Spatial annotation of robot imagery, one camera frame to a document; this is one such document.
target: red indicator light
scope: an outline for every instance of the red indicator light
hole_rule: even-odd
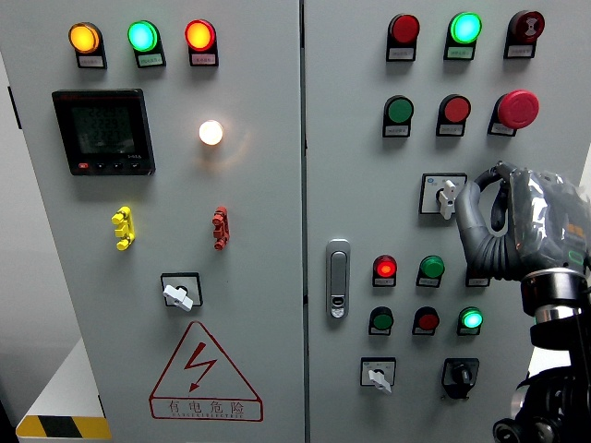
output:
[[[435,314],[426,314],[418,320],[418,326],[423,330],[434,330],[440,325],[440,318]]]
[[[470,102],[465,97],[455,97],[445,104],[443,113],[452,123],[463,122],[470,115]]]
[[[389,279],[396,273],[396,260],[391,256],[380,256],[375,259],[373,269],[382,279]]]
[[[209,21],[193,20],[185,28],[185,39],[195,51],[207,51],[215,43],[215,30]]]
[[[418,19],[415,16],[404,14],[394,20],[390,33],[399,43],[411,43],[416,40],[419,31]]]
[[[521,129],[536,120],[539,101],[529,90],[514,90],[501,99],[497,112],[502,124],[510,129]]]
[[[537,11],[521,11],[509,23],[509,32],[520,43],[533,43],[542,35],[546,22]]]

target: wall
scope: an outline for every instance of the wall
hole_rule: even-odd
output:
[[[0,55],[0,401],[16,425],[80,337]]]

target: illuminated red light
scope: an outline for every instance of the illuminated red light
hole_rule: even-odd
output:
[[[396,273],[396,260],[390,256],[381,256],[374,261],[374,270],[383,279],[389,279]]]

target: emergency stop button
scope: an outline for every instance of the emergency stop button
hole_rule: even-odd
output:
[[[517,129],[531,125],[539,112],[536,94],[529,90],[514,90],[497,100],[490,118],[488,133],[514,137]]]
[[[537,39],[545,26],[544,16],[537,11],[515,14],[507,27],[504,58],[534,58]]]

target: gray metal panel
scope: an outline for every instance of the gray metal panel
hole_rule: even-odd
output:
[[[188,66],[195,18],[216,28],[219,68]],[[167,67],[136,68],[127,27],[138,19],[158,27]],[[79,21],[102,31],[106,71],[76,67],[67,32]],[[298,2],[5,1],[0,43],[115,441],[302,441]],[[144,90],[156,174],[70,175],[52,91],[121,88]],[[208,119],[224,127],[216,149],[198,139]],[[137,240],[119,252],[110,219],[124,204]],[[220,205],[232,233],[222,252]],[[201,277],[203,307],[189,314],[164,307],[160,275],[179,271]],[[151,391],[193,320],[260,395],[262,423],[151,418]]]
[[[507,24],[528,8],[546,18],[536,58],[503,61]],[[483,20],[476,58],[443,62],[448,24],[466,10]],[[585,98],[590,12],[584,0],[306,2],[311,441],[489,442],[493,423],[509,416],[532,352],[532,319],[522,312],[516,282],[464,287],[453,217],[418,215],[421,174],[475,178],[504,159],[578,183],[591,139]],[[416,61],[387,64],[388,24],[401,13],[420,21]],[[487,136],[495,101],[521,88],[539,98],[537,120],[515,138]],[[440,101],[452,93],[472,103],[465,136],[436,138]],[[384,103],[396,94],[415,105],[407,139],[381,137]],[[487,191],[488,207],[494,194]],[[349,315],[341,322],[325,313],[324,251],[333,238],[351,244]],[[371,266],[382,254],[398,262],[393,289],[371,287]],[[441,287],[417,288],[419,263],[431,254],[446,264]],[[369,314],[378,305],[392,309],[391,337],[368,336]],[[441,318],[434,337],[411,335],[414,314],[424,305]],[[458,314],[469,305],[484,312],[482,333],[457,337]],[[396,357],[392,396],[359,386],[364,356]],[[448,357],[480,361],[468,401],[441,397]]]

